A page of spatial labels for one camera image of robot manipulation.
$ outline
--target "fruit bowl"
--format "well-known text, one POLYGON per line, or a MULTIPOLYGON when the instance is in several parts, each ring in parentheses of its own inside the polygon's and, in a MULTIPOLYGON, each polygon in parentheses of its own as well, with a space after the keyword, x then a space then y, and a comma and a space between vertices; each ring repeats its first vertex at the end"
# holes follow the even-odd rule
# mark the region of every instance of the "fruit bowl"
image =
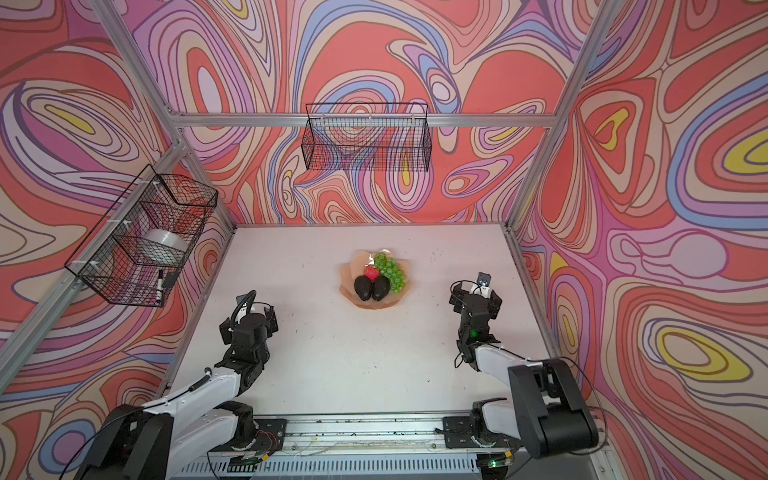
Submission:
MULTIPOLYGON (((385 252, 388 257, 395 258, 387 250, 383 250, 383 252, 385 252)), ((341 286, 339 286, 339 291, 341 294, 358 307, 367 310, 379 310, 397 304, 409 291, 411 291, 412 286, 412 282, 410 280, 410 265, 408 265, 408 262, 404 260, 397 260, 397 266, 402 271, 402 274, 406 280, 405 284, 402 286, 402 289, 398 293, 390 291, 387 296, 378 302, 374 299, 361 300, 355 292, 355 278, 362 275, 366 265, 373 264, 374 255, 375 253, 360 250, 351 262, 346 265, 342 265, 339 269, 341 274, 341 286)))

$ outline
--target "white table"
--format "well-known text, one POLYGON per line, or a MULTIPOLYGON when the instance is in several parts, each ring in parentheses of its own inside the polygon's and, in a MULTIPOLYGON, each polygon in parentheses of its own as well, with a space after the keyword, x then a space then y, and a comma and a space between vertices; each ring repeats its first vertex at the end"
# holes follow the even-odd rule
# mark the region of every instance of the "white table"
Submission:
POLYGON ((497 379, 453 367, 460 315, 449 286, 478 271, 492 275, 503 299, 491 332, 512 351, 546 358, 499 225, 240 228, 174 384, 221 360, 218 326, 235 296, 256 290, 280 327, 264 372, 237 399, 256 415, 443 412, 509 396, 497 379), (413 290, 391 308, 361 310, 339 293, 339 267, 358 250, 382 248, 410 262, 413 290))

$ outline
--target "black metal mesh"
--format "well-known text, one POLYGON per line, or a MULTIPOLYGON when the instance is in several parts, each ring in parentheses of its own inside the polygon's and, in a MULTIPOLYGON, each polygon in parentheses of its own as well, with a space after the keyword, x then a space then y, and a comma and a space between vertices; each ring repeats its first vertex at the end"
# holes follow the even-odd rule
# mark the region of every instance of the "black metal mesh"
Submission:
POLYGON ((307 170, 429 170, 425 104, 307 104, 306 110, 307 170))
POLYGON ((163 306, 217 199, 215 189, 189 177, 155 175, 107 240, 73 273, 109 303, 163 306), (174 233, 186 248, 149 240, 153 229, 174 233))

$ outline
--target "red fruit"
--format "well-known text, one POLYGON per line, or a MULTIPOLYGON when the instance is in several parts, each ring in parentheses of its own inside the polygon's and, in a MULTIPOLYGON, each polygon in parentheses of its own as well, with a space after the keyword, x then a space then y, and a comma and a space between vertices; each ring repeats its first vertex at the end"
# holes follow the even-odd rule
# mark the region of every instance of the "red fruit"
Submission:
POLYGON ((373 265, 368 265, 366 266, 366 271, 363 272, 363 275, 367 276, 371 281, 376 280, 376 277, 379 276, 379 269, 373 265))

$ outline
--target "avocado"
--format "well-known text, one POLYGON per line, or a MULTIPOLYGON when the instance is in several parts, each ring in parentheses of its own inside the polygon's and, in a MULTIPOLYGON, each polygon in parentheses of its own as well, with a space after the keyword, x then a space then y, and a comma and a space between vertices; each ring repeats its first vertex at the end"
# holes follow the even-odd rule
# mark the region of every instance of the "avocado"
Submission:
POLYGON ((389 279, 383 275, 376 277, 373 281, 373 299, 379 301, 389 293, 389 279))
POLYGON ((361 275, 355 278, 355 292, 363 302, 371 298, 372 289, 373 283, 371 283, 371 279, 367 276, 361 275))

